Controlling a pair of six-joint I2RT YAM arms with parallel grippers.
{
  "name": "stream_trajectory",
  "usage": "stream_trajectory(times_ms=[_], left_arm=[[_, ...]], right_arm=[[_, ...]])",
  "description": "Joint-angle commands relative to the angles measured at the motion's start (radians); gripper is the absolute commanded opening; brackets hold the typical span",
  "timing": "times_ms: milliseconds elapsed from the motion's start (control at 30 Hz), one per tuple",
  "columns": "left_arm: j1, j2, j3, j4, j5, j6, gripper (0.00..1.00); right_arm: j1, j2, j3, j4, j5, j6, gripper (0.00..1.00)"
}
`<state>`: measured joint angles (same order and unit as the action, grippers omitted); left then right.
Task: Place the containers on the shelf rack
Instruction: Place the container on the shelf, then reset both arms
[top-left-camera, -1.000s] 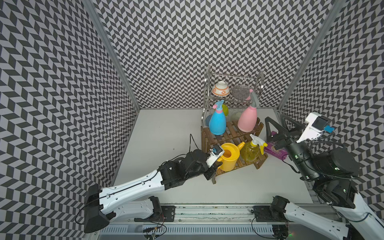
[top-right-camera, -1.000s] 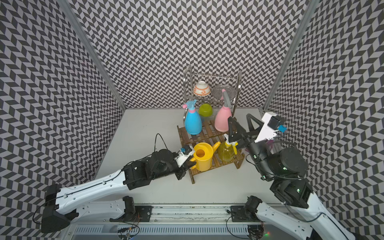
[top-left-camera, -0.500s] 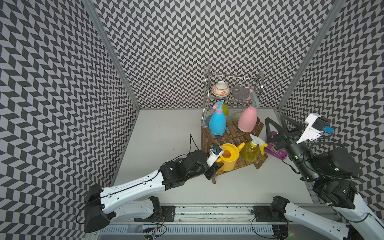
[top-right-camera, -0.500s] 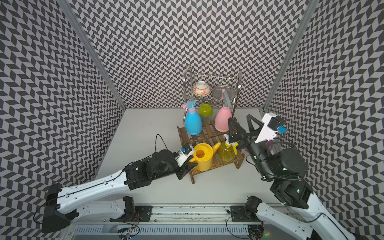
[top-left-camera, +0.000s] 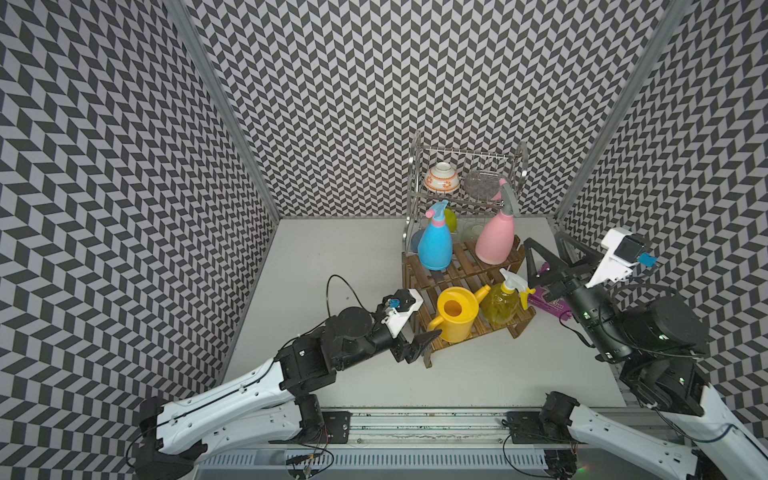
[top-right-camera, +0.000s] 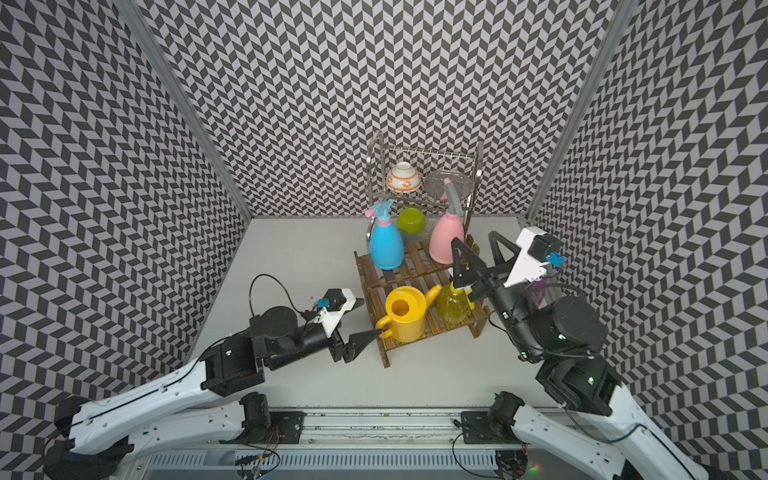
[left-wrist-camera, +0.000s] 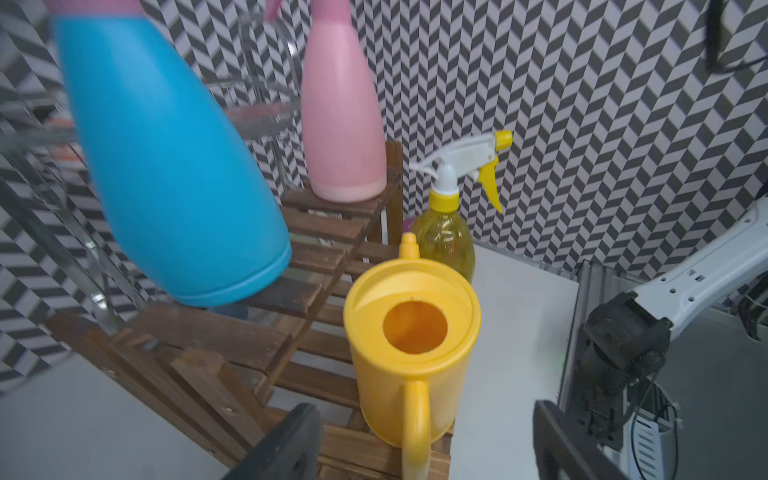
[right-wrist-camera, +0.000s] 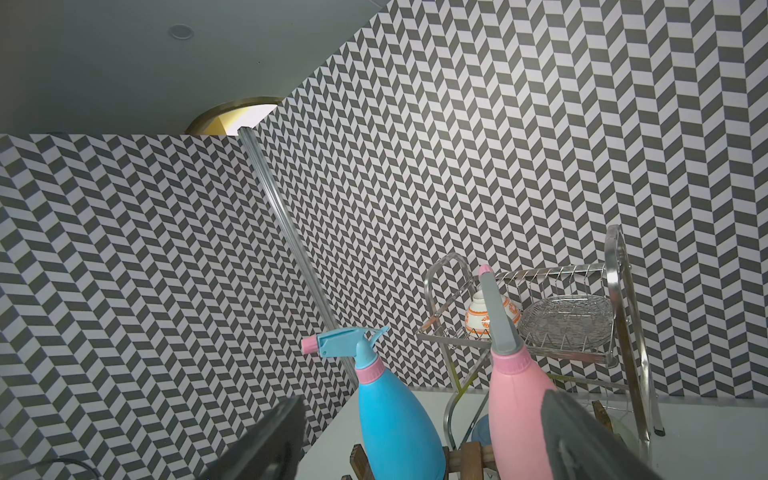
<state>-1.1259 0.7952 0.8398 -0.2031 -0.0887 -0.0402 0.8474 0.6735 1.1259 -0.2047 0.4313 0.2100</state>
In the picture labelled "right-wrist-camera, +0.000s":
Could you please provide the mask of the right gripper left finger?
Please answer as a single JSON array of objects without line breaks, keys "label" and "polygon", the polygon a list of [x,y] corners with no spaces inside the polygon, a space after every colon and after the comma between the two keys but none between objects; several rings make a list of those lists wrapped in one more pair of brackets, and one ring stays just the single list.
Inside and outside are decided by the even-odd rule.
[{"label": "right gripper left finger", "polygon": [[197,479],[294,479],[302,455],[304,429],[303,396],[284,398]]}]

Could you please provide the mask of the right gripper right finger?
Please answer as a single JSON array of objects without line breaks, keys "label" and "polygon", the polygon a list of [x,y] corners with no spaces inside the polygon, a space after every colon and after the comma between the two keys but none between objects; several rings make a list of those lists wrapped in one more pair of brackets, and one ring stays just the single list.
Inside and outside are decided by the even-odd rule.
[{"label": "right gripper right finger", "polygon": [[618,437],[559,390],[545,393],[541,422],[555,479],[657,479]]}]

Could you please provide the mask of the pink spray bottle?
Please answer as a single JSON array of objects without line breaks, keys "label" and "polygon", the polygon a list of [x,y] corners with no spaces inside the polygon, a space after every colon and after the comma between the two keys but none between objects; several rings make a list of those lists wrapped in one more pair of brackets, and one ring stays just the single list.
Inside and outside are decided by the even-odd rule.
[{"label": "pink spray bottle", "polygon": [[490,318],[488,418],[498,473],[502,479],[551,479],[541,410],[555,386],[508,318],[492,268],[481,266],[478,280]]}]

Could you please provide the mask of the wooden slatted shelf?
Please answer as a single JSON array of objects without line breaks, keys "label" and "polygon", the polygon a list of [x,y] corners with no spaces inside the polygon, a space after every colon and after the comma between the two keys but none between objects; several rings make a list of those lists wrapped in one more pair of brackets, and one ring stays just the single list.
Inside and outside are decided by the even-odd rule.
[{"label": "wooden slatted shelf", "polygon": [[[483,479],[485,470],[495,470],[495,456],[491,446],[482,446],[480,442],[468,442],[458,450],[443,448],[446,468],[445,479],[457,473],[459,479]],[[361,444],[356,444],[350,453],[350,466],[357,479],[373,479],[368,457]]]}]

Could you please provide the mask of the blue spray bottle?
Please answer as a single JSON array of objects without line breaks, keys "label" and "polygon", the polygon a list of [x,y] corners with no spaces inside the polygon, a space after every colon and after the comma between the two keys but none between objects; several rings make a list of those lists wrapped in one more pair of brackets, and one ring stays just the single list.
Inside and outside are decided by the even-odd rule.
[{"label": "blue spray bottle", "polygon": [[389,330],[334,329],[304,338],[301,349],[305,355],[354,359],[363,447],[376,479],[442,479],[446,458],[433,422],[376,351]]}]

